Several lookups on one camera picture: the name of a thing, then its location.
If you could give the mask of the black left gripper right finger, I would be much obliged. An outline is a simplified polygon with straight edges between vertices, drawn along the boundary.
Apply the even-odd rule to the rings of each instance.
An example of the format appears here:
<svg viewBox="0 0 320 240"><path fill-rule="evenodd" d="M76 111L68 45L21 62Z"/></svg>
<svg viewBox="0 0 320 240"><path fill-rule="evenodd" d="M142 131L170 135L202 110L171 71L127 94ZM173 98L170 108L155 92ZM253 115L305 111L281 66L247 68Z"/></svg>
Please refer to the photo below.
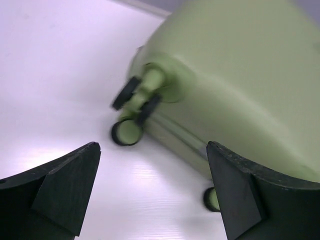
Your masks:
<svg viewBox="0 0 320 240"><path fill-rule="evenodd" d="M318 240L320 184L292 177L231 151L206 147L229 240Z"/></svg>

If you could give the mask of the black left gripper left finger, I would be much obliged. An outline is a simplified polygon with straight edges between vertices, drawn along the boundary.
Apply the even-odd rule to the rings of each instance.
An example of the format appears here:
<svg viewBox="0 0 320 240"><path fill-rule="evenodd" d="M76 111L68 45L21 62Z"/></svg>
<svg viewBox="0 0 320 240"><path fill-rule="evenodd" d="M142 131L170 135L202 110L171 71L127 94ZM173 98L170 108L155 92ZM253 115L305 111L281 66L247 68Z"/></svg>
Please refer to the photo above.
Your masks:
<svg viewBox="0 0 320 240"><path fill-rule="evenodd" d="M89 142L0 181L2 240L73 240L81 233L100 163Z"/></svg>

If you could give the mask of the green hard-shell suitcase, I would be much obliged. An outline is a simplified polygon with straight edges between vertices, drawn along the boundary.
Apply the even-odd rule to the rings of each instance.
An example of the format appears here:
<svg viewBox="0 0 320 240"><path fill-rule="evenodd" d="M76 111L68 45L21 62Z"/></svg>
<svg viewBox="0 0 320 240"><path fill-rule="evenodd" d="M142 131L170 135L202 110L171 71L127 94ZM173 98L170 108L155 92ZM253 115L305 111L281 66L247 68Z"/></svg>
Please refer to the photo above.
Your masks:
<svg viewBox="0 0 320 240"><path fill-rule="evenodd" d="M113 104L119 146L148 133L211 176L208 142L320 186L320 3L191 0L141 46Z"/></svg>

